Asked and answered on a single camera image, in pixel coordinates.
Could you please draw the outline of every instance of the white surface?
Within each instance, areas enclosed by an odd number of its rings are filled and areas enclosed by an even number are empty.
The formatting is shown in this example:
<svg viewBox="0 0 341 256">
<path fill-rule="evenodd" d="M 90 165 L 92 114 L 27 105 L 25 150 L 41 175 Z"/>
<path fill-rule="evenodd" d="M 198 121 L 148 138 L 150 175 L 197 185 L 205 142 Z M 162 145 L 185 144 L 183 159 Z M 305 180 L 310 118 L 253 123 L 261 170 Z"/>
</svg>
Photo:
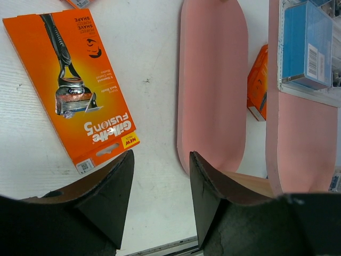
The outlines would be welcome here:
<svg viewBox="0 0 341 256">
<path fill-rule="evenodd" d="M 248 23 L 250 69 L 267 42 L 269 0 L 239 2 Z M 141 139 L 134 148 L 134 181 L 118 255 L 196 235 L 190 183 L 175 146 L 181 5 L 182 0 L 96 0 L 90 6 Z M 66 8 L 58 0 L 0 0 L 0 17 Z M 83 176 L 61 146 L 2 23 L 0 44 L 0 194 L 42 196 Z M 263 177 L 265 123 L 249 115 L 247 133 L 239 171 Z"/>
</svg>

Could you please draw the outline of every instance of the razor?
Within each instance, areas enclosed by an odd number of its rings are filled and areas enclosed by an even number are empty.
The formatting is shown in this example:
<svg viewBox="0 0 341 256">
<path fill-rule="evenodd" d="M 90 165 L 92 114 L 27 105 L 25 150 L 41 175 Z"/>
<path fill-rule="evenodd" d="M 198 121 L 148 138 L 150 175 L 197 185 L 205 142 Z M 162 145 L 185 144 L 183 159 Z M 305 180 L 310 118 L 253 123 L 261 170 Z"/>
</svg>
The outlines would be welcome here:
<svg viewBox="0 0 341 256">
<path fill-rule="evenodd" d="M 76 112 L 95 111 L 100 109 L 96 104 L 96 93 L 92 93 L 84 86 L 84 81 L 72 65 L 70 53 L 61 37 L 53 17 L 50 13 L 41 14 L 45 29 L 58 57 L 60 73 L 58 76 L 58 89 L 55 93 L 55 112 L 65 118 L 71 118 Z M 66 77 L 66 68 L 72 77 Z"/>
</svg>

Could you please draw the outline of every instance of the razor package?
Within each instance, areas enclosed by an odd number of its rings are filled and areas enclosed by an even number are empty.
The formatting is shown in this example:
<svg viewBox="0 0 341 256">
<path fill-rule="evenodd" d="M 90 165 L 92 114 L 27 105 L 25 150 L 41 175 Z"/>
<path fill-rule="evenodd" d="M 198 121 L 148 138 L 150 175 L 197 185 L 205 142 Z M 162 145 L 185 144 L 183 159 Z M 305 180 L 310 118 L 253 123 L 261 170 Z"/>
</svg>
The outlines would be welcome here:
<svg viewBox="0 0 341 256">
<path fill-rule="evenodd" d="M 139 143 L 88 9 L 23 15 L 3 22 L 80 174 Z"/>
</svg>

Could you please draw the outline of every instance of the hang hole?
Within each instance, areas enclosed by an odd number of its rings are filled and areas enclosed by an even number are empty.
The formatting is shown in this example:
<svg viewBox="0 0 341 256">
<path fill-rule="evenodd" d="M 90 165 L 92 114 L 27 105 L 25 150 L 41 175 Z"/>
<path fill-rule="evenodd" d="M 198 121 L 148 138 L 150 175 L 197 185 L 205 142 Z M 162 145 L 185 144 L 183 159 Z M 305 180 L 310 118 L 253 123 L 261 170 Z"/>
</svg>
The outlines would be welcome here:
<svg viewBox="0 0 341 256">
<path fill-rule="evenodd" d="M 115 143 L 107 148 L 102 149 L 101 151 L 98 151 L 96 153 L 96 156 L 103 156 L 105 154 L 111 154 L 111 152 L 118 147 L 119 147 L 119 143 Z"/>
</svg>

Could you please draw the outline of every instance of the smiley face graphic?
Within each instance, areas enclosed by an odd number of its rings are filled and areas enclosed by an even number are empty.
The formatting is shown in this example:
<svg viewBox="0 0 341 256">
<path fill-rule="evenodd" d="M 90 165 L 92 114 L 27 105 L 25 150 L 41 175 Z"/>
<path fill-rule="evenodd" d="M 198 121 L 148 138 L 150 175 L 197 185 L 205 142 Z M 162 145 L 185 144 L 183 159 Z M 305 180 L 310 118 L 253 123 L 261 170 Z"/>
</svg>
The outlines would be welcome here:
<svg viewBox="0 0 341 256">
<path fill-rule="evenodd" d="M 87 44 L 87 51 L 89 52 L 89 56 L 91 58 L 99 58 L 102 55 L 102 50 L 99 46 L 99 44 L 97 43 L 97 41 L 88 38 L 86 40 L 86 44 Z"/>
</svg>

